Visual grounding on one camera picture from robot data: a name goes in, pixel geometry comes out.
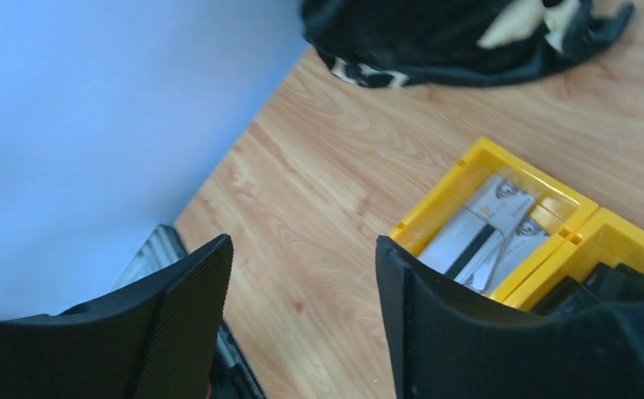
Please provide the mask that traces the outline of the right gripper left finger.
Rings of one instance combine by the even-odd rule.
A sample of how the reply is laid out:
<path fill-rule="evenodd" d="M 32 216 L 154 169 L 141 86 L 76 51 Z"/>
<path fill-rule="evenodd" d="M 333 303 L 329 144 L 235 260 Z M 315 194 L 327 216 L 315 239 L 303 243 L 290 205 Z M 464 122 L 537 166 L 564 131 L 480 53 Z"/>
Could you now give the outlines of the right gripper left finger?
<path fill-rule="evenodd" d="M 0 398 L 204 398 L 234 247 L 185 258 L 57 315 L 0 321 Z"/>

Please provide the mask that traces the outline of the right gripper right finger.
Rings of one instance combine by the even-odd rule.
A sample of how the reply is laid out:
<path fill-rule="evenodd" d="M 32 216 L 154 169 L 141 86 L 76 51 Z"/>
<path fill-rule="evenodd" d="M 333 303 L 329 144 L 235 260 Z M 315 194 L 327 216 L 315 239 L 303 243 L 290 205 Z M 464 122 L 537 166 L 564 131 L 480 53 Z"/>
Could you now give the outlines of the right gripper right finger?
<path fill-rule="evenodd" d="M 376 281 L 399 398 L 644 398 L 644 303 L 563 319 L 526 313 L 386 236 Z"/>

